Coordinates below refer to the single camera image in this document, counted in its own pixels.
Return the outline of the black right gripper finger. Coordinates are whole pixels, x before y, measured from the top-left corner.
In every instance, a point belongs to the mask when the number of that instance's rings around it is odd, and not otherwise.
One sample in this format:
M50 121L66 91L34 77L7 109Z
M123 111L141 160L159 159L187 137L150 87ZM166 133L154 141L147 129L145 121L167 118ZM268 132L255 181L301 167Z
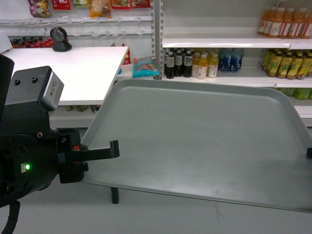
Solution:
M312 159L312 147L310 147L310 148L307 149L306 157L307 157L308 159Z

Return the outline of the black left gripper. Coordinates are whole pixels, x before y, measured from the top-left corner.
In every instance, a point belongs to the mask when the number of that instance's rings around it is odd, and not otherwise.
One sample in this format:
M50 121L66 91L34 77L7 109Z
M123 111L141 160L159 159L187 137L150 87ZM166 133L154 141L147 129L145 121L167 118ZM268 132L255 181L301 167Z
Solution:
M84 179L86 161L119 157L119 143L85 150L76 129L50 128L49 112L4 105L0 120L0 193L27 195L61 183Z

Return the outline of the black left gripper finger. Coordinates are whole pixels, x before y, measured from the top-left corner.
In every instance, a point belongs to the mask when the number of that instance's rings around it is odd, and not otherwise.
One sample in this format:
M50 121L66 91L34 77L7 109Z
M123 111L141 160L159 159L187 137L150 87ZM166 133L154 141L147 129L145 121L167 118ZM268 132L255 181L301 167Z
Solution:
M116 187L111 187L111 198L113 204L119 203L119 189Z

